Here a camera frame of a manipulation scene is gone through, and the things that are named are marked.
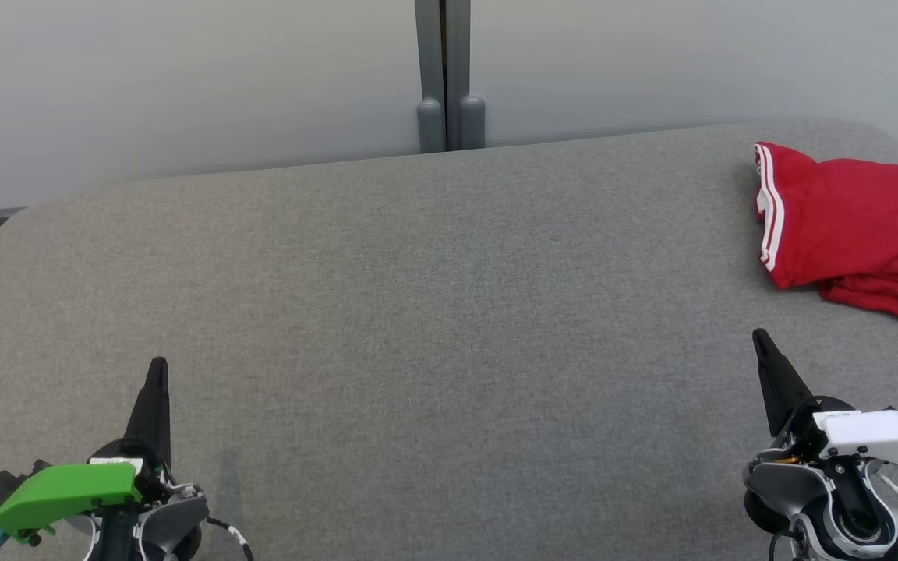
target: white wall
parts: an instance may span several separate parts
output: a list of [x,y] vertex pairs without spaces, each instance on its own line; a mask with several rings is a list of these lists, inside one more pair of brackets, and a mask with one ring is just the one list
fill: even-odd
[[0,0],[0,207],[415,153],[411,0]]
[[898,138],[898,1],[472,0],[488,146],[834,117]]

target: black cable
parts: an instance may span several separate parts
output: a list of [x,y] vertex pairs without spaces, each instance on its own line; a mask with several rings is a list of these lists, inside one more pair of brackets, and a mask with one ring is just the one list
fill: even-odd
[[231,533],[232,536],[235,536],[235,540],[238,540],[238,543],[242,544],[242,551],[245,552],[245,558],[247,559],[247,561],[256,561],[256,558],[254,558],[252,554],[252,548],[249,547],[249,543],[247,542],[247,540],[245,540],[245,536],[242,536],[242,533],[238,532],[238,528],[235,528],[227,522],[222,522],[221,520],[210,516],[207,516],[207,524],[213,524],[214,526],[218,526],[224,528],[225,530],[228,530],[228,532]]
[[772,448],[777,448],[781,444],[784,443],[785,437],[788,436],[788,431],[791,430],[792,422],[795,422],[795,418],[802,413],[802,409],[806,408],[806,405],[809,405],[812,401],[824,401],[829,399],[830,401],[836,401],[838,404],[846,406],[846,408],[851,408],[848,402],[843,399],[837,399],[836,397],[830,397],[829,395],[812,395],[812,397],[806,397],[803,401],[799,401],[799,405],[795,406],[795,409],[792,409],[792,415],[788,415],[788,419],[785,420],[785,424],[781,427],[781,430],[778,431],[778,436],[774,439],[774,443],[771,445]]
[[771,545],[767,546],[767,547],[769,547],[769,550],[767,550],[767,560],[768,561],[774,561],[774,548],[776,546],[778,546],[778,538],[783,538],[783,537],[798,539],[799,534],[796,534],[795,532],[790,532],[788,530],[778,530],[776,533],[774,533],[774,535],[771,536]]

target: folded red garment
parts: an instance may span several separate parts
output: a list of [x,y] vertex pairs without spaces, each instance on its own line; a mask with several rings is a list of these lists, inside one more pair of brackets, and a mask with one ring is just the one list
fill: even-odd
[[817,163],[766,142],[755,152],[774,284],[817,283],[827,301],[898,316],[898,164]]

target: gray fabric surface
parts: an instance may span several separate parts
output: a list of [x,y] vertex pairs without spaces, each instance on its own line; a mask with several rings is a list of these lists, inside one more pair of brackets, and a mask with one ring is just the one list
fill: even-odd
[[[779,292],[751,145],[898,163],[844,122],[169,178],[0,230],[0,469],[120,436],[171,363],[172,455],[265,559],[765,558],[751,331],[898,407],[898,319]],[[9,559],[77,560],[70,528]],[[239,559],[204,530],[197,559]]]

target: white label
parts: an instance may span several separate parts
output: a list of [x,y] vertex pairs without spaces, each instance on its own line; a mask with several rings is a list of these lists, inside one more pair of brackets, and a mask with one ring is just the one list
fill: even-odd
[[143,469],[143,458],[89,458],[89,463],[129,463],[134,466],[134,475],[140,475]]
[[855,411],[823,411],[813,413],[813,420],[816,421],[816,428],[823,430],[823,425],[826,423],[826,419],[845,418],[848,415],[861,415],[861,411],[858,411],[857,409],[855,409]]

